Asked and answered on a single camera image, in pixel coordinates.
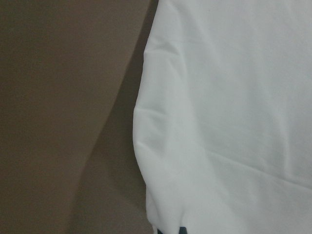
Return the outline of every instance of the white cloth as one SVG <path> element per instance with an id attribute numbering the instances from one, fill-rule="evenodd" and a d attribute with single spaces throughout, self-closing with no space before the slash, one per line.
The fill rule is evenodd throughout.
<path id="1" fill-rule="evenodd" d="M 311 234 L 312 1 L 160 0 L 133 133 L 164 234 Z"/>

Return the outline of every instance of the brown wall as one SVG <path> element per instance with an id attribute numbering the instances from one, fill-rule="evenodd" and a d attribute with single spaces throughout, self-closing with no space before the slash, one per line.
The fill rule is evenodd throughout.
<path id="1" fill-rule="evenodd" d="M 0 1 L 0 233 L 149 233 L 131 129 L 156 4 Z"/>

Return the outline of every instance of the brown surface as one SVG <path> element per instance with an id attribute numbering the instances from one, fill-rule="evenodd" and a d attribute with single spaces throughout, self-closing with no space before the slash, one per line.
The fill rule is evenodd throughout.
<path id="1" fill-rule="evenodd" d="M 1 234 L 151 233 L 131 131 L 155 9 L 0 2 Z"/>

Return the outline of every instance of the brown background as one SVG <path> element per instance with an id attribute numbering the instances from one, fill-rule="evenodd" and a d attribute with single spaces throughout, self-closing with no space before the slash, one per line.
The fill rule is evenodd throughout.
<path id="1" fill-rule="evenodd" d="M 0 0 L 0 234 L 147 234 L 132 113 L 156 0 Z"/>

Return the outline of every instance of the white fabric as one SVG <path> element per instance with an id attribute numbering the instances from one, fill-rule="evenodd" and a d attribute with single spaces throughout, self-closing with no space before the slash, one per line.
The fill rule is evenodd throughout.
<path id="1" fill-rule="evenodd" d="M 311 234 L 311 104 L 312 1 L 160 0 L 134 112 L 154 228 Z"/>

